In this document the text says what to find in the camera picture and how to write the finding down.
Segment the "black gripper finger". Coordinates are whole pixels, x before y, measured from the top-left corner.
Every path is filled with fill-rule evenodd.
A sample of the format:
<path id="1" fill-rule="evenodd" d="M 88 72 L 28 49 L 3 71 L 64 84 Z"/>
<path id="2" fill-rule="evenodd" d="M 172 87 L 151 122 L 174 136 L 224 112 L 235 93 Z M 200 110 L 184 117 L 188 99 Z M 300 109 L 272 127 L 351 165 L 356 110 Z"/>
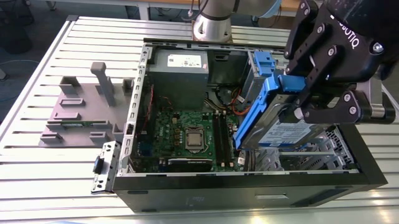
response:
<path id="1" fill-rule="evenodd" d="M 306 85 L 300 91 L 295 112 L 308 124 L 355 123 L 362 116 L 359 99 L 352 84 Z"/>
<path id="2" fill-rule="evenodd" d="M 284 49 L 286 75 L 307 93 L 340 92 L 340 84 L 331 81 L 340 50 L 334 40 L 330 3 L 300 1 Z"/>

